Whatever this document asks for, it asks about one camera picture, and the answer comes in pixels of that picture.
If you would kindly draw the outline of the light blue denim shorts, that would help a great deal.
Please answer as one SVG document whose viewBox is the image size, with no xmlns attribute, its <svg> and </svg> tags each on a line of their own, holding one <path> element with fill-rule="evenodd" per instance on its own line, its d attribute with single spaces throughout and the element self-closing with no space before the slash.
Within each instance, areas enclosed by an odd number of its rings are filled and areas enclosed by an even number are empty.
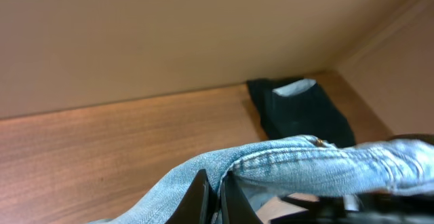
<svg viewBox="0 0 434 224">
<path fill-rule="evenodd" d="M 433 192 L 433 146 L 394 139 L 339 149 L 300 135 L 203 153 L 171 169 L 116 223 L 165 223 L 199 170 L 219 192 L 232 172 L 254 210 L 277 195 L 342 196 L 383 190 Z"/>
</svg>

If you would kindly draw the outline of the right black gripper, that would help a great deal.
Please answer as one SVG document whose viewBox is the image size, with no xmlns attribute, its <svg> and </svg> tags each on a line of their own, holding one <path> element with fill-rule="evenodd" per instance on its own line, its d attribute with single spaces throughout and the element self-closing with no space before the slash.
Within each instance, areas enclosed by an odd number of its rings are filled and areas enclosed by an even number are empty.
<svg viewBox="0 0 434 224">
<path fill-rule="evenodd" d="M 282 198 L 303 211 L 272 219 L 271 224 L 433 224 L 433 196 L 363 193 L 316 202 Z"/>
</svg>

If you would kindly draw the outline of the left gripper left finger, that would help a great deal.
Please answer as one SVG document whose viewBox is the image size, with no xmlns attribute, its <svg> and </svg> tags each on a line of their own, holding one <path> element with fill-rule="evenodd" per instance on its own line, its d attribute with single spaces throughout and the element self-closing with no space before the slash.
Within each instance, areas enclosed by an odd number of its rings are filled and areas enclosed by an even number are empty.
<svg viewBox="0 0 434 224">
<path fill-rule="evenodd" d="M 165 224 L 210 224 L 217 210 L 217 195 L 205 169 L 195 175 L 173 215 Z"/>
</svg>

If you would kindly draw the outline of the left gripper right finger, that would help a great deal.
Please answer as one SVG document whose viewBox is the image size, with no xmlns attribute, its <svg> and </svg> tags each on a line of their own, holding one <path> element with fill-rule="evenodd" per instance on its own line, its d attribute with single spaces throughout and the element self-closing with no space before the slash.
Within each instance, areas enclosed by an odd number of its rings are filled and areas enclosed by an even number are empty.
<svg viewBox="0 0 434 224">
<path fill-rule="evenodd" d="M 220 199 L 223 224 L 262 224 L 232 172 L 223 178 Z"/>
</svg>

